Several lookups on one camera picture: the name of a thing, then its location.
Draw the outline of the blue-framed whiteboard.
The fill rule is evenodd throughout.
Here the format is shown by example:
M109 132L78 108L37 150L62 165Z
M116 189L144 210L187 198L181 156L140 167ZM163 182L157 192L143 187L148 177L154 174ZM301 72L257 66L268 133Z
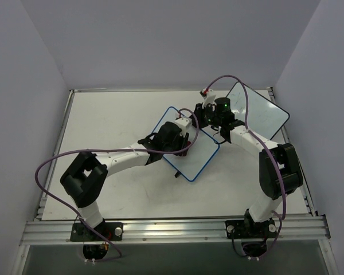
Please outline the blue-framed whiteboard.
M170 106L159 119L152 132L158 132L160 127L167 121L174 121L178 117L178 110ZM189 141L192 142L196 136L197 129L190 126L187 130ZM220 149L220 145L214 142L211 135L199 130L198 138L188 149L186 156L164 155L163 160L177 170L187 181L193 182L212 160Z

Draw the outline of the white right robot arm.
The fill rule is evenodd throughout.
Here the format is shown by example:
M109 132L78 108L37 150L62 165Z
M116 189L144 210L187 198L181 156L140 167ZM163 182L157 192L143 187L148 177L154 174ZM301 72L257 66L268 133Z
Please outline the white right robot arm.
M279 144L264 138L235 118L230 99L220 97L212 103L204 101L195 106L198 120L195 127L210 127L218 132L224 142L237 145L257 157L259 161L259 185L261 193L255 203L246 210L243 229L249 236L257 236L264 229L279 205L286 216L286 197L303 185L303 176L295 148L292 144Z

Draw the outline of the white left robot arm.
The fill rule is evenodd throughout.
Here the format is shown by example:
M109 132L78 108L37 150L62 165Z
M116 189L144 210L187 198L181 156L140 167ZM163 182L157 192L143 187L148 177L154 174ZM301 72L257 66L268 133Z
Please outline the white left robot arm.
M146 166L162 159L168 152L177 156L189 145L191 119L165 122L153 132L121 152L80 152L60 178L66 193L73 199L80 217L86 222L84 234L91 240L103 236L104 221L97 198L107 177L136 166Z

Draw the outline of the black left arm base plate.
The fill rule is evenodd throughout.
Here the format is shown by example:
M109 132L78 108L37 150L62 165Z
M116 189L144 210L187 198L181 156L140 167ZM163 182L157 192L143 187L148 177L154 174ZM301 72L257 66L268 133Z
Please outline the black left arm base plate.
M87 228L82 222L76 222L72 225L70 241L71 242L95 242L103 239L94 233L110 241L121 241L123 235L123 223L103 221L93 230Z

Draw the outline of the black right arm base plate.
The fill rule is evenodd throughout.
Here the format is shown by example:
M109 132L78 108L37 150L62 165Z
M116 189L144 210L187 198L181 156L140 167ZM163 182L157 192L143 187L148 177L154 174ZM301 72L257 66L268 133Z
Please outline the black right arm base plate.
M226 220L225 227L226 236L230 239L265 239L277 235L276 225L272 219L252 224L243 219Z

